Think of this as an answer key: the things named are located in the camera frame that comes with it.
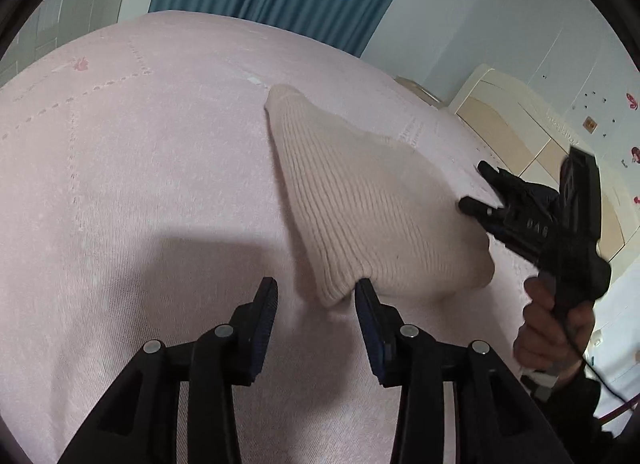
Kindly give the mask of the person's right hand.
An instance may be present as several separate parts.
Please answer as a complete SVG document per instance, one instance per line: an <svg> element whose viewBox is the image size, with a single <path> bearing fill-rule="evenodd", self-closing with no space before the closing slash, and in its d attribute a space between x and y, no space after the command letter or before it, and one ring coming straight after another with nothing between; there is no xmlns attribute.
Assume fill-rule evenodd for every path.
<svg viewBox="0 0 640 464"><path fill-rule="evenodd" d="M524 289L530 302L523 309L524 323L514 340L515 361L534 371L558 368L559 380L571 380L582 367L582 355L596 323L593 303L583 302L568 313L566 325L572 332L572 347L562 324L552 315L554 298L546 283L539 277L529 277Z"/></svg>

